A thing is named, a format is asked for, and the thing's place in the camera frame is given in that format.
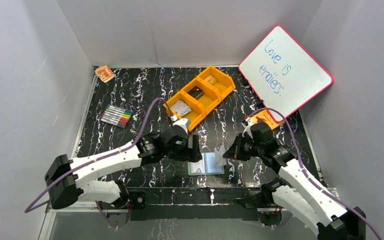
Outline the silver credit card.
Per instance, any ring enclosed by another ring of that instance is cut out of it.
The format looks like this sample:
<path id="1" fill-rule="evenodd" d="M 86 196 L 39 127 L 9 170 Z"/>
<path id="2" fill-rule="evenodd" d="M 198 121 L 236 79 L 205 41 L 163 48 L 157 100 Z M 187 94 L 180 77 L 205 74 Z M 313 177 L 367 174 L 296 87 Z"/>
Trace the silver credit card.
<path id="1" fill-rule="evenodd" d="M 190 174 L 200 175 L 205 173 L 205 165 L 201 162 L 190 163 Z"/>
<path id="2" fill-rule="evenodd" d="M 227 165 L 227 159 L 223 157 L 223 154 L 226 152 L 224 145 L 217 146 L 214 149 L 215 153 L 215 163 L 217 167 L 222 167 Z"/>

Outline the silver card stack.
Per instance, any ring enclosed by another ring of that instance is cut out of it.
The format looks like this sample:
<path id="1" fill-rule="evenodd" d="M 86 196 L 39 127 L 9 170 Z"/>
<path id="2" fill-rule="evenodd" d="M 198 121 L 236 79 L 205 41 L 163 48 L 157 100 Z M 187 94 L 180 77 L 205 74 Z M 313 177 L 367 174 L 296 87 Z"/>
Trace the silver card stack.
<path id="1" fill-rule="evenodd" d="M 183 117 L 184 115 L 191 112 L 191 108 L 184 101 L 178 100 L 176 101 L 170 109 L 177 113 L 178 116 Z"/>

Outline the green card holder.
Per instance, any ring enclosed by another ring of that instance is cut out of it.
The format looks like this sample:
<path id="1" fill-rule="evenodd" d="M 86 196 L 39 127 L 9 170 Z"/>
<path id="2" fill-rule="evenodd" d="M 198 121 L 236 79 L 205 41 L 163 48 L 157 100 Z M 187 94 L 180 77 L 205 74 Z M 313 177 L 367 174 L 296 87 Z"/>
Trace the green card holder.
<path id="1" fill-rule="evenodd" d="M 203 159 L 198 161 L 197 163 L 203 163 L 205 165 L 205 173 L 190 174 L 190 163 L 188 163 L 188 175 L 189 176 L 203 176 L 203 175 L 222 175 L 224 174 L 224 167 L 217 167 L 215 163 L 215 153 L 214 152 L 206 152 L 202 154 Z"/>

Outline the yellow three-compartment bin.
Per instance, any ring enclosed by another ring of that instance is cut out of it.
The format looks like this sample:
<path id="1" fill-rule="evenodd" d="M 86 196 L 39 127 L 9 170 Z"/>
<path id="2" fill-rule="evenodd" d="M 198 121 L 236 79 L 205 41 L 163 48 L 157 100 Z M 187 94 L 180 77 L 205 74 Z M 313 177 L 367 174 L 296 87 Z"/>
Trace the yellow three-compartment bin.
<path id="1" fill-rule="evenodd" d="M 188 119 L 191 132 L 235 89 L 232 77 L 211 65 L 167 100 L 166 112 Z"/>

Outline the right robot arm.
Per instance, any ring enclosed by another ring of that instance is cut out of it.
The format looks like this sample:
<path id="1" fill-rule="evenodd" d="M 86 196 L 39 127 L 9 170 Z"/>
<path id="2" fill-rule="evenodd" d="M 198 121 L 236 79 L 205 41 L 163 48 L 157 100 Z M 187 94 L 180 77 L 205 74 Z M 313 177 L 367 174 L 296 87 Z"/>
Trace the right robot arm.
<path id="1" fill-rule="evenodd" d="M 297 217 L 319 240 L 364 240 L 364 212 L 355 207 L 348 210 L 333 194 L 300 165 L 296 153 L 278 144 L 269 125 L 264 122 L 243 123 L 224 158 L 247 161 L 259 158 L 278 177 L 261 186 L 259 198 L 268 207 L 276 205 Z"/>

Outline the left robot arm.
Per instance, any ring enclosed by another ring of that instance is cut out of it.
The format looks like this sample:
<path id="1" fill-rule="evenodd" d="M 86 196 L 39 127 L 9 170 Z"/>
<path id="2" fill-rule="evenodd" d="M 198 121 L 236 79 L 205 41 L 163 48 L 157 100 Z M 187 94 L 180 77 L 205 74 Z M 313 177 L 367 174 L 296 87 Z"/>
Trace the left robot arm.
<path id="1" fill-rule="evenodd" d="M 164 158 L 192 163 L 202 160 L 198 135 L 189 135 L 186 128 L 174 125 L 104 153 L 72 159 L 60 155 L 45 174 L 50 204 L 56 210 L 77 201 L 105 202 L 123 208 L 130 199 L 125 184 L 120 180 L 99 181 L 98 178 L 154 164 Z"/>

